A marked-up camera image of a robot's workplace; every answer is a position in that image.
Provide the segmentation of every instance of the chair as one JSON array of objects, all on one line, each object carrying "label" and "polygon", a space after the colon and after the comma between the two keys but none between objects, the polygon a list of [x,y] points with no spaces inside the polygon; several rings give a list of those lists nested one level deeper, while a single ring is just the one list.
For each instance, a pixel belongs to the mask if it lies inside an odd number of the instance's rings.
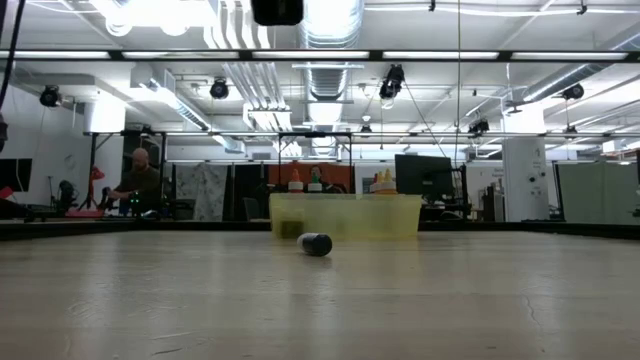
[{"label": "chair", "polygon": [[247,221],[253,221],[263,218],[258,200],[254,198],[242,198],[242,201],[244,202],[244,211],[247,215]]}]

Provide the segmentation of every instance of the person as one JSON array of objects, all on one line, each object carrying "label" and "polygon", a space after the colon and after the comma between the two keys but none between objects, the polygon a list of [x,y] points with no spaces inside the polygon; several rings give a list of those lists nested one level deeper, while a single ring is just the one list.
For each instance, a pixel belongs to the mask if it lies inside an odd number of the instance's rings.
[{"label": "person", "polygon": [[160,202],[160,173],[149,165],[149,153],[143,148],[133,152],[133,168],[126,174],[120,185],[109,192],[113,200],[128,200],[133,192],[140,194],[140,202],[152,208]]},{"label": "person", "polygon": [[347,193],[347,188],[344,185],[342,185],[342,184],[331,184],[331,183],[326,182],[322,178],[322,169],[320,169],[320,166],[313,165],[311,167],[311,169],[309,170],[309,173],[311,174],[311,177],[313,177],[313,175],[315,175],[316,178],[318,178],[318,180],[322,184],[322,192],[329,193],[329,194],[346,194]]}]

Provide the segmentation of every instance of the translucent plastic tub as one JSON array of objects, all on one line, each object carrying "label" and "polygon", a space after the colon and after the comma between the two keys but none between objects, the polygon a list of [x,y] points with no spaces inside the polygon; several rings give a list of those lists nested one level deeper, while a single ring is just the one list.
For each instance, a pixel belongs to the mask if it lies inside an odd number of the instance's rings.
[{"label": "translucent plastic tub", "polygon": [[306,232],[334,240],[414,239],[420,201],[416,195],[272,194],[271,228],[278,239]]}]

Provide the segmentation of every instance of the bald man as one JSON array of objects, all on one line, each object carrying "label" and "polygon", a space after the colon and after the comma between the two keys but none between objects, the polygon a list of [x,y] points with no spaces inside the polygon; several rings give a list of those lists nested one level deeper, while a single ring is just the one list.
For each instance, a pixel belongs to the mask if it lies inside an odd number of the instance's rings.
[{"label": "bald man", "polygon": [[160,173],[149,166],[149,153],[138,148],[133,152],[133,169],[122,178],[120,185],[109,193],[114,200],[128,199],[132,192],[140,193],[142,202],[156,203],[160,200]]}]

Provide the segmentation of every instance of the black cylinder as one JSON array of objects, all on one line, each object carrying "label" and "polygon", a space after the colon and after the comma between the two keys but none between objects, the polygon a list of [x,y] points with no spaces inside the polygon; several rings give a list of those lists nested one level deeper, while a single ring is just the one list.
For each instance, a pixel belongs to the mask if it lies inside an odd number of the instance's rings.
[{"label": "black cylinder", "polygon": [[325,256],[331,252],[333,243],[327,234],[307,233],[300,235],[298,246],[307,255]]}]

